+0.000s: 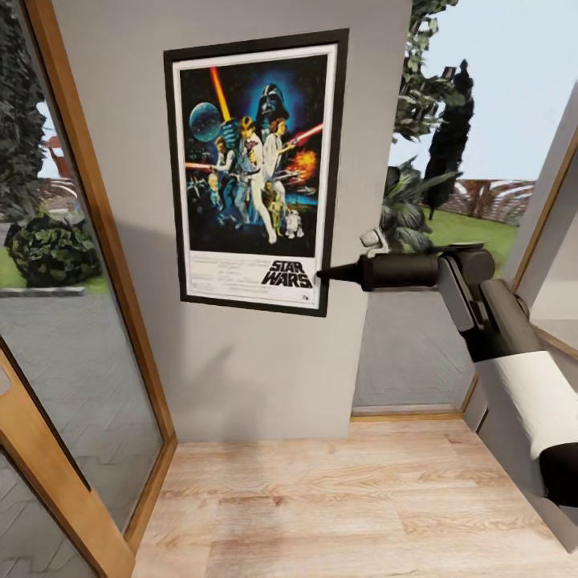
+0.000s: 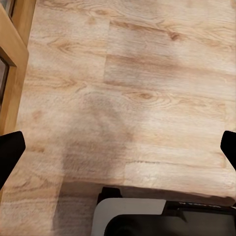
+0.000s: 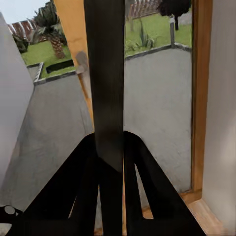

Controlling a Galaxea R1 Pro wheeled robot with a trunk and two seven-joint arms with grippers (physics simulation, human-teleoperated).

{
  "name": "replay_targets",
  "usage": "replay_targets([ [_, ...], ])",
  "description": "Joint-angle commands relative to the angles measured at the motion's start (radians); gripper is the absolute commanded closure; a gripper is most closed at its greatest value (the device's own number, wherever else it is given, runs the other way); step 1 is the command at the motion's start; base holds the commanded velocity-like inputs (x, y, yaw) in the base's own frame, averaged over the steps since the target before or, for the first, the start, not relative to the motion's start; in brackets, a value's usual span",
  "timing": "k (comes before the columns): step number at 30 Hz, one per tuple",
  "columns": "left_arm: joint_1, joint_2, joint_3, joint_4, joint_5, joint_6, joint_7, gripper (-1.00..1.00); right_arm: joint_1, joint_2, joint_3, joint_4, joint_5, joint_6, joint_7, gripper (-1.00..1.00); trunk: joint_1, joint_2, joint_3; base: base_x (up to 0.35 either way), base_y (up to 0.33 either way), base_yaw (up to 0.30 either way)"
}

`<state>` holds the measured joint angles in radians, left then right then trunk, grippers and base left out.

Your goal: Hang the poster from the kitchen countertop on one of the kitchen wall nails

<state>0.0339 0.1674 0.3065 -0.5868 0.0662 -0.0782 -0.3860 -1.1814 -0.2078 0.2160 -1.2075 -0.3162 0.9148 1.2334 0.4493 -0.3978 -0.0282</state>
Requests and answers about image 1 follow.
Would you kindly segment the poster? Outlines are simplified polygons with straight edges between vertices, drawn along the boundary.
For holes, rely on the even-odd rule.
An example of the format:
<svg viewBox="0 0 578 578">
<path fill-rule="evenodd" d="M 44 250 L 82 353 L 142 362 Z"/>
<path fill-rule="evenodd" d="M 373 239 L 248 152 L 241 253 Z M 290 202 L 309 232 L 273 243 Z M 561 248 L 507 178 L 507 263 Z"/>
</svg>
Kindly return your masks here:
<svg viewBox="0 0 578 578">
<path fill-rule="evenodd" d="M 180 301 L 327 318 L 349 36 L 163 51 Z"/>
</svg>

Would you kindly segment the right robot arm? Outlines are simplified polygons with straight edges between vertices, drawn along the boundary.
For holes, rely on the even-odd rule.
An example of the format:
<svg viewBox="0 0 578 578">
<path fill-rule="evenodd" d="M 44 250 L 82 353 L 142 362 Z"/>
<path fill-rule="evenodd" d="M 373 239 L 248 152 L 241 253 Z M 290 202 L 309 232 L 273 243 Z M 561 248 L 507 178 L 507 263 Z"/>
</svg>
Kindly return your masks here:
<svg viewBox="0 0 578 578">
<path fill-rule="evenodd" d="M 360 240 L 371 248 L 356 265 L 315 275 L 359 281 L 364 293 L 438 285 L 466 340 L 508 468 L 527 492 L 550 499 L 578 527 L 578 395 L 531 326 L 527 303 L 492 278 L 495 260 L 484 243 L 388 253 L 376 227 Z"/>
</svg>

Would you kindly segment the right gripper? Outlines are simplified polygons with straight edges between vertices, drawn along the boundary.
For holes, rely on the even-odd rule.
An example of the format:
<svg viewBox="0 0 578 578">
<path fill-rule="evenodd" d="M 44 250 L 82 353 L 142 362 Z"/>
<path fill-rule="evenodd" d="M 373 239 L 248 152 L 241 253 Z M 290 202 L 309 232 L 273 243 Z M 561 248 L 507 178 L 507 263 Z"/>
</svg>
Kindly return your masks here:
<svg viewBox="0 0 578 578">
<path fill-rule="evenodd" d="M 373 288 L 409 287 L 413 259 L 408 253 L 375 254 L 373 258 L 361 254 L 356 265 L 317 271 L 315 275 L 319 279 L 359 281 L 364 293 L 372 293 Z"/>
</svg>

